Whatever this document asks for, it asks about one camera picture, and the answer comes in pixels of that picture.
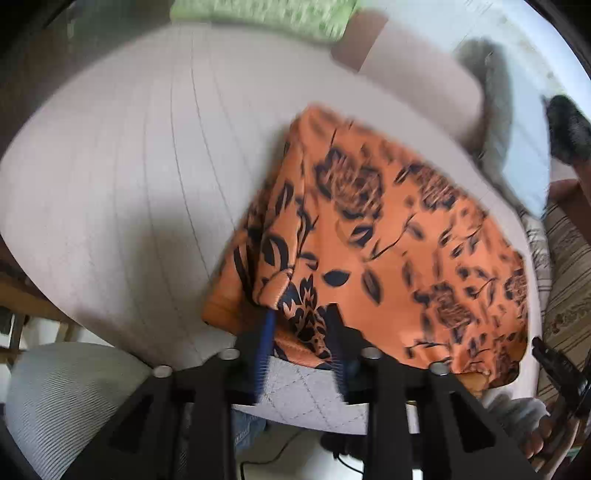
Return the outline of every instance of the wooden chair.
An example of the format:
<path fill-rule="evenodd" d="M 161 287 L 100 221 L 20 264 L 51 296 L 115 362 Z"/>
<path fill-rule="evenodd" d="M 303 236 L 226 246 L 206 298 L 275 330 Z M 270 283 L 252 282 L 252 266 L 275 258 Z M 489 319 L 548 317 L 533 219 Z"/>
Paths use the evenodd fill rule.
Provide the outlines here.
<path fill-rule="evenodd" d="M 11 368 L 20 350 L 22 329 L 31 317 L 59 322 L 56 342 L 72 338 L 77 325 L 53 303 L 45 298 L 29 280 L 0 238 L 0 306 L 12 313 L 12 328 L 8 348 L 0 346 L 0 364 Z"/>

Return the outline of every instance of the green blanket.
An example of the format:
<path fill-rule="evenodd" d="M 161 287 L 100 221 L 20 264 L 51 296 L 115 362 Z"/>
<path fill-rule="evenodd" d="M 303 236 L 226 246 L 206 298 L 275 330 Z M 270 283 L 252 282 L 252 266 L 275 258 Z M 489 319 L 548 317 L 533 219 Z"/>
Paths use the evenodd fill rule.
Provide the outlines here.
<path fill-rule="evenodd" d="M 172 20 L 238 21 L 337 41 L 358 0 L 176 0 Z"/>

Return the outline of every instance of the white quilted mat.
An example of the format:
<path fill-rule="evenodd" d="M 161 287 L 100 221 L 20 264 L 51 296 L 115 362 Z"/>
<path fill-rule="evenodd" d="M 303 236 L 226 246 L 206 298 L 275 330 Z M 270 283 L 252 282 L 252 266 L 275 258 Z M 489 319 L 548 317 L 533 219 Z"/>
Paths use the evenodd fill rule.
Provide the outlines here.
<path fill-rule="evenodd" d="M 129 43 L 40 108 L 0 164 L 2 236 L 41 291 L 84 327 L 152 364 L 198 365 L 232 343 L 199 318 L 209 280 L 282 132 L 310 102 L 417 150 L 528 251 L 519 220 L 466 154 L 335 65 L 325 47 L 208 25 L 169 26 Z M 529 258 L 527 271 L 532 279 Z M 529 287 L 530 316 L 539 319 L 535 282 Z M 363 409 L 340 403 L 330 380 L 273 361 L 255 411 L 361 433 Z M 535 378 L 518 381 L 535 391 Z"/>

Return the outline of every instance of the metal screw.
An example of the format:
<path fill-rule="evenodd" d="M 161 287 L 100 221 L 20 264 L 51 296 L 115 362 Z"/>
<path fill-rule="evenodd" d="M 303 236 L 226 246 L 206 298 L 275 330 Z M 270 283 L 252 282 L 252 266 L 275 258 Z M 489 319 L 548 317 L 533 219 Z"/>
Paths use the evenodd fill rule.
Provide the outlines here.
<path fill-rule="evenodd" d="M 152 370 L 152 375 L 156 378 L 166 378 L 173 374 L 173 369 L 168 365 L 159 365 Z"/>
<path fill-rule="evenodd" d="M 449 373 L 449 367 L 443 362 L 433 362 L 431 365 L 429 365 L 429 370 L 432 374 L 435 374 L 439 377 Z"/>
<path fill-rule="evenodd" d="M 237 348 L 225 348 L 218 353 L 218 357 L 222 360 L 235 360 L 240 356 L 240 350 Z"/>
<path fill-rule="evenodd" d="M 374 346 L 367 346 L 361 350 L 361 356 L 367 360 L 377 360 L 382 356 L 382 351 Z"/>

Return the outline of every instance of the orange floral fabric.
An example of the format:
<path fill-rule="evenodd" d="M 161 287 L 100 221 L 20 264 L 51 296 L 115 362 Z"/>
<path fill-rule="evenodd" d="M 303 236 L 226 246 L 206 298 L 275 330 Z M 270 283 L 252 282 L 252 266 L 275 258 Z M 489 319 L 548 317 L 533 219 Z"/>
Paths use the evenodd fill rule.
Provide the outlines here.
<path fill-rule="evenodd" d="M 524 262 L 487 213 L 415 153 L 312 106 L 248 210 L 203 312 L 239 333 L 281 313 L 275 355 L 330 368 L 325 307 L 402 363 L 512 381 L 527 345 Z"/>

